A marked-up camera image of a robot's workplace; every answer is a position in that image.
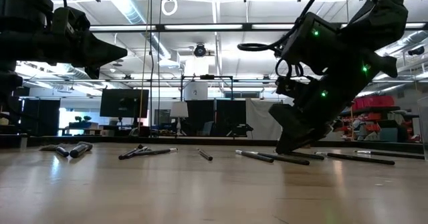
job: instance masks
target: wooden table surface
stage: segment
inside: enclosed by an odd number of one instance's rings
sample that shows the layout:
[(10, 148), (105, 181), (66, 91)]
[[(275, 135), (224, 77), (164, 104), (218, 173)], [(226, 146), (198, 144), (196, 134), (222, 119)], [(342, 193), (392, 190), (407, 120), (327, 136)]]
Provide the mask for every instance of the wooden table surface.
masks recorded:
[[(236, 148), (197, 146), (118, 160), (136, 144), (95, 144), (82, 158), (0, 150), (0, 223), (427, 223), (428, 163), (351, 160), (273, 164)], [(352, 153), (354, 149), (313, 148)]]

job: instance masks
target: security camera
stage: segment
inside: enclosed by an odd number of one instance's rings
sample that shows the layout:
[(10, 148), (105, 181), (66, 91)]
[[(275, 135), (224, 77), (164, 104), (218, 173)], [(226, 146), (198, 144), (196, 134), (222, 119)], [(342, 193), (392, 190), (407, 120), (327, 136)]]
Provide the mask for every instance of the security camera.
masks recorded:
[(205, 46), (203, 45), (203, 43), (198, 43), (196, 45), (195, 50), (193, 51), (193, 54), (198, 58), (205, 56), (206, 53), (207, 53), (207, 49), (205, 49)]

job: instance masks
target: ceiling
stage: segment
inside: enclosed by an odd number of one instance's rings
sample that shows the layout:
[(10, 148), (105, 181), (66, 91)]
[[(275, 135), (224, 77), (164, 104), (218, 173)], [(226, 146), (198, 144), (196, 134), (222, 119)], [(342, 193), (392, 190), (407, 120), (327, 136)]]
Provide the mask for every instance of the ceiling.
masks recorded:
[[(61, 0), (54, 1), (55, 7), (61, 7)], [(109, 0), (68, 0), (69, 6), (86, 13), (93, 25), (125, 25), (129, 21)], [(243, 0), (217, 0), (220, 2), (217, 8), (217, 23), (289, 23), (294, 22), (308, 0), (254, 0), (244, 3)], [(136, 8), (150, 22), (147, 16), (148, 0), (136, 0)], [(311, 7), (310, 11), (317, 13), (330, 22), (347, 22), (362, 6), (364, 1), (349, 0), (319, 0)], [(161, 13), (161, 0), (152, 0), (151, 23), (214, 23), (213, 6), (211, 0), (177, 0), (177, 11), (172, 15)], [(428, 0), (406, 0), (405, 6), (409, 10), (408, 22), (428, 21)], [(166, 10), (173, 8), (173, 3), (166, 4)], [(271, 43), (279, 39), (284, 32), (222, 32), (219, 34), (219, 49), (221, 54), (221, 72), (226, 76), (235, 78), (262, 78), (264, 74), (269, 74), (274, 78), (274, 66), (276, 59), (271, 51), (265, 52), (242, 52), (236, 45), (242, 42)], [(154, 54), (153, 58), (144, 56), (144, 48), (149, 49), (149, 43), (139, 33), (97, 33), (96, 37), (111, 44), (125, 47), (128, 56), (121, 63), (121, 67), (112, 64), (102, 66), (101, 72), (105, 78), (122, 79), (125, 74), (134, 74), (135, 78), (141, 78), (144, 68), (144, 77), (150, 78), (151, 66), (154, 66), (155, 76), (160, 78), (176, 78), (182, 72), (180, 68), (159, 68), (158, 58)], [(216, 37), (213, 32), (179, 32), (160, 33), (160, 42), (169, 50), (177, 50), (181, 55), (189, 55), (190, 47), (195, 47), (196, 43), (204, 43), (207, 49), (215, 51)], [(413, 66), (408, 70), (403, 70), (402, 75), (409, 75), (410, 69), (420, 71), (421, 64)], [(218, 74), (215, 64), (209, 64), (208, 74)], [(310, 70), (305, 68), (305, 72), (310, 74)], [(130, 87), (140, 86), (139, 83), (128, 84)]]

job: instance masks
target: computer monitor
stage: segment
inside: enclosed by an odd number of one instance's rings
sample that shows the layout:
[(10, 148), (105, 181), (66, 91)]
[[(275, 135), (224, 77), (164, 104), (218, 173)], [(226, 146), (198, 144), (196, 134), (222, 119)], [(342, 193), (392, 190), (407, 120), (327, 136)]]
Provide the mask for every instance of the computer monitor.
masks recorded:
[[(141, 90), (104, 89), (100, 116), (139, 118)], [(142, 91), (141, 118), (147, 118), (148, 90)]]

